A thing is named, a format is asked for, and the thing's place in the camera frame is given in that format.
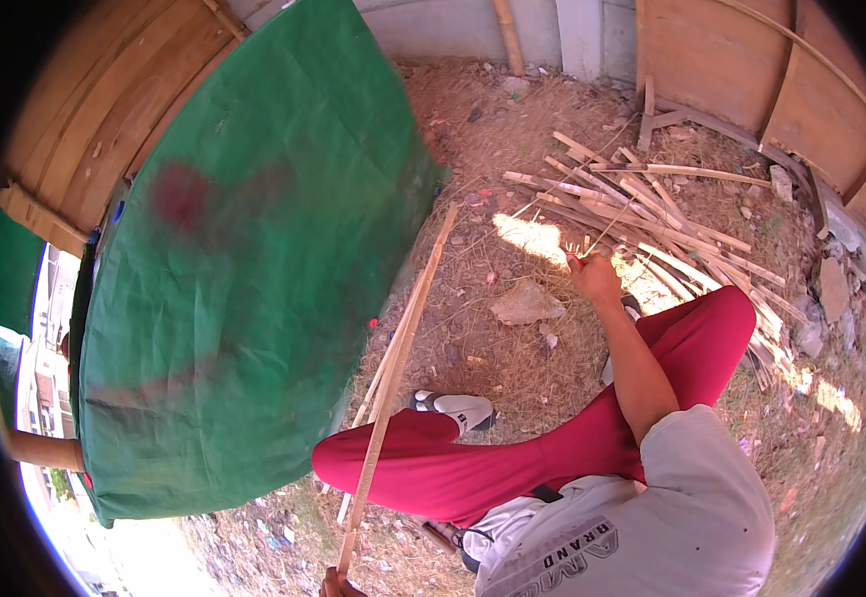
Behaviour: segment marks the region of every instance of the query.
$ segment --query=black strap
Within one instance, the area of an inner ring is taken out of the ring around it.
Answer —
[[[546,484],[536,485],[533,490],[533,495],[542,499],[546,503],[553,503],[554,501],[562,499],[561,493],[558,491],[552,491]]]

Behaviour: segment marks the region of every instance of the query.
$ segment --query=person's right hand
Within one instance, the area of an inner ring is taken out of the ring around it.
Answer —
[[[366,594],[357,591],[350,581],[339,578],[336,567],[327,568],[327,575],[320,583],[320,597],[367,597]]]
[[[596,310],[604,306],[621,307],[622,283],[609,260],[593,254],[581,264],[574,255],[566,259],[572,272],[572,285]]]

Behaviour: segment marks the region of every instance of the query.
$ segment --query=wooden wall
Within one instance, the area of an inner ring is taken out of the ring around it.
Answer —
[[[116,182],[137,172],[237,45],[235,29],[209,4],[100,0],[73,26],[35,82],[5,150],[4,178],[14,185],[0,191],[0,205],[14,221],[81,255]]]
[[[866,75],[814,0],[638,0],[638,80],[816,167],[866,222]]]

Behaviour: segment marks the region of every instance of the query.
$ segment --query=red pants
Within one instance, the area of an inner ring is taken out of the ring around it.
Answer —
[[[736,287],[642,317],[636,328],[661,364],[682,410],[718,400],[749,345],[755,311]],[[373,425],[321,441],[311,458],[325,483],[354,493]],[[644,483],[639,448],[609,386],[577,416],[544,436],[501,446],[453,443],[459,429],[439,412],[403,410],[390,419],[370,501],[392,510],[473,526],[490,508],[558,490],[586,475]]]

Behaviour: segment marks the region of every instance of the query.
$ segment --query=dry grass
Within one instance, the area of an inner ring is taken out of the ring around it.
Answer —
[[[395,284],[397,293],[368,343],[360,375],[352,382],[346,424],[400,321],[413,274],[426,262],[446,206],[454,200],[461,210],[451,239],[463,241],[445,248],[401,398],[405,401],[416,388],[490,398],[499,421],[488,432],[469,434],[466,441],[473,443],[511,443],[546,433],[602,389],[604,335],[589,305],[571,288],[558,250],[559,245],[582,243],[587,233],[593,239],[597,235],[545,212],[539,203],[529,206],[532,193],[504,181],[502,173],[515,170],[560,180],[543,163],[544,155],[567,161],[565,147],[550,136],[553,130],[603,155],[619,145],[635,146],[638,122],[622,129],[617,121],[617,112],[631,112],[620,96],[628,92],[553,77],[534,83],[524,98],[511,99],[493,87],[495,70],[489,73],[475,63],[403,64],[401,72],[428,146],[440,163],[454,168],[454,177],[420,232],[403,279]],[[474,108],[484,115],[467,122]],[[731,172],[740,166],[748,176],[766,178],[761,156],[729,138],[692,128],[694,132],[687,126],[656,131],[650,152],[640,157]],[[784,289],[766,284],[775,293],[792,303],[812,300],[809,271],[820,248],[809,216],[797,204],[782,203],[766,189],[759,194],[710,179],[667,187],[690,219],[750,243],[753,261],[785,277]],[[754,212],[751,221],[742,217],[742,205]],[[518,218],[511,219],[517,212]],[[646,314],[678,304],[640,262],[614,257],[614,264],[626,291]],[[493,298],[524,277],[545,286],[567,307],[565,315],[549,322],[558,338],[553,350],[538,324],[505,326],[488,310]],[[739,369],[716,406],[736,440],[745,441],[774,506],[778,551],[762,595],[809,594],[840,561],[866,517],[866,296],[854,299],[852,309],[858,322],[856,351],[843,353],[840,332],[833,329],[821,357],[799,356],[795,376],[773,393],[763,394],[751,372]],[[803,372],[813,379],[809,391],[799,395]],[[834,395],[839,386],[853,402]],[[848,419],[841,410],[845,406],[860,412],[860,431],[848,424],[854,422],[854,411]],[[816,455],[819,436],[825,447]],[[285,487],[284,495],[275,492],[261,502],[217,513],[215,519],[187,519],[182,527],[231,594],[314,594],[324,568],[335,562],[342,538],[334,519],[341,495],[321,495],[319,489],[308,477]],[[272,550],[256,519],[266,520],[274,533],[290,526],[296,543]],[[421,539],[405,517],[369,506],[366,521],[351,576],[367,594],[472,593],[473,576],[459,558]]]

